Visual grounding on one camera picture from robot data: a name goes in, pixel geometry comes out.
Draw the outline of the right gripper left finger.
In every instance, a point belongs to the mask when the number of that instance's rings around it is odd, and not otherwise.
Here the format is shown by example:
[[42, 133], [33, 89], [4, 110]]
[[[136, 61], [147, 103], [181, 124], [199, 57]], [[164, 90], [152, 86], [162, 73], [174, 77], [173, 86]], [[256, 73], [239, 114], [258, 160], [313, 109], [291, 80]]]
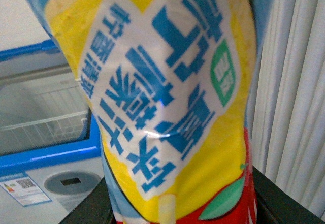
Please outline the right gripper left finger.
[[69, 213], [61, 224], [106, 224], [114, 223], [114, 215], [105, 179]]

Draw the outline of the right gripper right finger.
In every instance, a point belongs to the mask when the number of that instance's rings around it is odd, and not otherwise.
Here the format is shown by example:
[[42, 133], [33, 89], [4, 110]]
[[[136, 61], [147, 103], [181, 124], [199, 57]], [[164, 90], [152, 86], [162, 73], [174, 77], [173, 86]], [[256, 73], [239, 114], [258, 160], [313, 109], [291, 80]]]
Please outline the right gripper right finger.
[[257, 223], [321, 224], [319, 217], [289, 197], [258, 169], [253, 168]]

